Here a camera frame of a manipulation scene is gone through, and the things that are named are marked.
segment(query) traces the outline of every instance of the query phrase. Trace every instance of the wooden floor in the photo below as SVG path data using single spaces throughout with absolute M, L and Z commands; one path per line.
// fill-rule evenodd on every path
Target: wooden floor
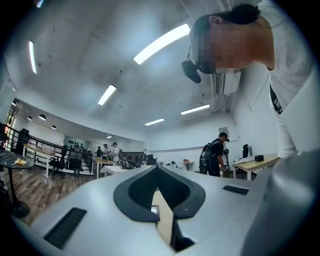
M 0 172 L 0 177 L 8 187 L 11 198 L 9 174 L 6 168 Z M 36 217 L 50 205 L 94 178 L 93 176 L 74 176 L 73 174 L 66 174 L 64 179 L 60 175 L 51 178 L 50 174 L 49 179 L 46 179 L 46 170 L 34 166 L 33 169 L 25 171 L 13 170 L 12 179 L 17 199 L 30 207 L 28 216 L 21 218 L 30 226 Z

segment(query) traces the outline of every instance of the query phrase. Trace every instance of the backpack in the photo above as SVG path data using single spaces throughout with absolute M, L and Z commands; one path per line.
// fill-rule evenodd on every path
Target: backpack
M 204 146 L 204 148 L 202 150 L 202 151 L 205 150 L 203 157 L 202 157 L 203 160 L 209 160 L 211 158 L 212 146 L 217 143 L 222 143 L 222 142 L 220 140 L 217 140 L 217 141 L 213 141 L 211 143 L 208 143 L 207 145 Z

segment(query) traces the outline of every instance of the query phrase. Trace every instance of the ear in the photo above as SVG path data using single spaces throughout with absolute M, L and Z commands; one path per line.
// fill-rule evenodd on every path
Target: ear
M 209 23 L 212 25 L 219 25 L 219 24 L 223 24 L 224 20 L 219 16 L 210 16 Z

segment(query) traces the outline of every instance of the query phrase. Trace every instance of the fluorescent light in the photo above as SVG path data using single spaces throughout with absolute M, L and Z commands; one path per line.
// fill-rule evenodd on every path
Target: fluorescent light
M 153 122 L 148 122 L 148 123 L 145 123 L 144 125 L 145 126 L 149 126 L 149 125 L 153 125 L 153 124 L 156 124 L 156 123 L 159 123 L 159 122 L 162 122 L 164 121 L 163 118 L 159 119 L 159 120 L 156 120 L 156 121 L 153 121 Z
M 40 0 L 40 1 L 37 3 L 36 7 L 40 8 L 43 2 L 44 2 L 44 0 Z
M 204 110 L 204 109 L 207 109 L 207 108 L 209 108 L 209 107 L 210 107 L 209 104 L 206 104 L 206 105 L 203 105 L 203 106 L 198 106 L 198 107 L 191 108 L 191 109 L 189 109 L 189 110 L 186 110 L 186 111 L 181 112 L 181 115 L 189 114 L 189 113 L 191 113 L 191 112 L 195 112 L 195 111 L 198 111 L 198 110 Z
M 115 87 L 113 84 L 110 84 L 108 89 L 106 89 L 105 93 L 102 95 L 98 104 L 102 106 L 116 89 L 117 89 L 117 87 Z
M 29 41 L 29 51 L 30 51 L 30 61 L 31 61 L 32 70 L 34 73 L 37 73 L 36 62 L 35 62 L 34 43 L 31 41 Z
M 134 61 L 140 65 L 151 55 L 155 54 L 157 51 L 172 43 L 173 41 L 188 35 L 189 32 L 190 28 L 188 24 L 181 25 L 171 30 L 170 32 L 164 34 L 163 36 L 159 37 L 157 40 L 149 44 L 142 51 L 140 51 L 139 54 L 133 58 Z

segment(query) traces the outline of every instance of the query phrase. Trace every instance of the small table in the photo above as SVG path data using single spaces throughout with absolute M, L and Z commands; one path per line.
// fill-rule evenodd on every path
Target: small table
M 108 160 L 102 160 L 100 158 L 92 158 L 92 173 L 94 173 L 94 162 L 96 162 L 96 178 L 99 179 L 99 166 L 100 164 L 105 164 L 108 166 L 115 166 L 115 162 L 108 161 Z
M 189 171 L 189 164 L 193 164 L 194 162 L 193 161 L 184 161 L 184 162 L 181 162 L 180 164 L 186 164 L 186 170 Z
M 55 155 L 55 152 L 51 150 L 43 149 L 40 146 L 23 144 L 23 153 L 22 153 L 23 156 L 25 156 L 26 154 L 26 149 L 33 152 L 33 162 L 36 161 L 36 153 L 46 158 L 46 178 L 49 179 L 49 159 Z
M 251 172 L 263 169 L 264 167 L 271 166 L 275 164 L 280 157 L 277 154 L 265 154 L 263 155 L 263 161 L 256 162 L 243 162 L 243 163 L 235 163 L 233 162 L 233 178 L 236 179 L 236 167 L 242 169 L 247 172 L 247 179 L 251 181 Z
M 104 176 L 106 176 L 107 173 L 110 175 L 115 175 L 126 171 L 128 171 L 128 169 L 122 169 L 121 166 L 104 166 L 100 173 L 104 172 Z
M 15 161 L 17 158 L 26 161 L 24 165 L 16 164 Z M 0 166 L 6 167 L 9 172 L 9 179 L 10 179 L 10 187 L 11 187 L 11 194 L 12 194 L 12 215 L 17 218 L 23 218 L 27 216 L 30 212 L 29 206 L 22 201 L 18 201 L 14 189 L 14 183 L 12 180 L 12 169 L 22 170 L 22 169 L 29 169 L 32 168 L 35 164 L 26 156 L 22 156 L 10 151 L 0 150 Z

